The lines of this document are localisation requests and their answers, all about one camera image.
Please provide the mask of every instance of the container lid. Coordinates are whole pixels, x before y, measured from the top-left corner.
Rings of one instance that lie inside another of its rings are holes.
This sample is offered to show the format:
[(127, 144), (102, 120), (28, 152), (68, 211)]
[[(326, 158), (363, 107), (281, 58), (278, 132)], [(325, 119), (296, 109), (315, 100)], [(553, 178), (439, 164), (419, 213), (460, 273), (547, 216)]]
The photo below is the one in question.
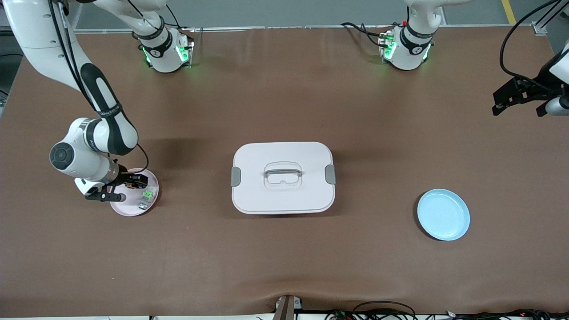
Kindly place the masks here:
[(244, 145), (231, 180), (233, 204), (246, 214), (322, 212), (335, 198), (332, 153), (320, 142)]
[(426, 192), (417, 205), (417, 215), (425, 231), (439, 240), (456, 240), (464, 236), (470, 226), (466, 203), (445, 189)]

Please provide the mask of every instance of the gray floor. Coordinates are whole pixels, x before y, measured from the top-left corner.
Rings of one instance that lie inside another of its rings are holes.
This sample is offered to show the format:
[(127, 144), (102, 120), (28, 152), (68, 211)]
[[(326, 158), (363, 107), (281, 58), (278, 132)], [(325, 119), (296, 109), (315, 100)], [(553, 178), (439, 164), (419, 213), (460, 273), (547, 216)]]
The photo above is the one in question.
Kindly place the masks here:
[[(546, 0), (511, 0), (516, 19)], [(406, 17), (403, 0), (169, 0), (170, 8), (182, 26), (196, 28), (232, 27), (307, 27), (337, 26), (343, 22), (366, 23), (370, 26), (392, 24)], [(166, 9), (160, 14), (174, 22)], [(530, 19), (538, 19), (537, 13)], [(475, 0), (444, 9), (445, 24), (496, 25), (508, 24), (501, 0)], [(72, 4), (69, 20), (76, 32), (126, 32), (127, 26), (115, 16), (92, 3)], [(7, 20), (0, 9), (0, 27)], [(569, 19), (556, 17), (547, 26), (554, 52), (569, 39)], [(0, 36), (0, 55), (21, 53), (13, 37)], [(20, 58), (0, 58), (0, 89), (9, 92)]]

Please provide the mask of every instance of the round plate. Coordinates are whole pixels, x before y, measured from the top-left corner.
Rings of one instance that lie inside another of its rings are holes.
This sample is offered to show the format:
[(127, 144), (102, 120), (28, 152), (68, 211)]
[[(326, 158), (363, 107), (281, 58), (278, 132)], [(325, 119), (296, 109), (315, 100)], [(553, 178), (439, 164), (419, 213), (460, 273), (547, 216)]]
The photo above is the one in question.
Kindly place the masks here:
[(456, 240), (470, 226), (470, 212), (466, 203), (454, 192), (434, 189), (419, 200), (417, 215), (423, 229), (436, 239)]
[[(139, 170), (142, 170), (142, 169), (141, 168), (134, 168), (134, 169), (130, 169), (129, 171), (139, 171)], [(141, 174), (148, 177), (148, 187), (156, 190), (156, 195), (154, 195), (152, 203), (149, 205), (148, 208), (140, 209), (138, 206), (141, 202), (141, 196), (146, 191), (146, 189), (145, 188), (144, 189), (130, 189), (130, 188), (127, 188), (124, 184), (122, 184), (120, 186), (117, 186), (115, 188), (114, 192), (118, 193), (118, 194), (126, 195), (126, 200), (123, 202), (111, 202), (110, 203), (110, 206), (113, 208), (113, 210), (116, 213), (118, 213), (122, 216), (127, 216), (127, 217), (138, 216), (138, 215), (146, 213), (156, 203), (156, 200), (158, 198), (158, 194), (160, 192), (160, 189), (158, 186), (158, 180), (156, 179), (156, 176), (148, 170), (144, 170), (143, 172), (141, 172)]]

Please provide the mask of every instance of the white lidded container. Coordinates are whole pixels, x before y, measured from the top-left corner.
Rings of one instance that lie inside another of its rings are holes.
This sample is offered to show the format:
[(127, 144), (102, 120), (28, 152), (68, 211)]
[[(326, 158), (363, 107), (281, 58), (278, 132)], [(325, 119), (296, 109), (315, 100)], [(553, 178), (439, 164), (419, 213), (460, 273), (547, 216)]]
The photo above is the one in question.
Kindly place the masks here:
[(232, 199), (245, 214), (309, 214), (336, 196), (332, 153), (320, 142), (250, 143), (237, 150)]

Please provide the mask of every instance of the gray handle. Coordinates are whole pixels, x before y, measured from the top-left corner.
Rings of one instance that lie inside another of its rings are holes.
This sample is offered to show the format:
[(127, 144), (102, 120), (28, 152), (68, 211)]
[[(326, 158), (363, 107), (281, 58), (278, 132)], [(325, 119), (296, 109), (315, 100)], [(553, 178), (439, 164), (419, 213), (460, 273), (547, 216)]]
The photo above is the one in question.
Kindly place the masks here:
[(265, 171), (265, 176), (268, 177), (271, 174), (296, 174), (298, 176), (302, 175), (302, 171), (298, 169), (273, 169)]

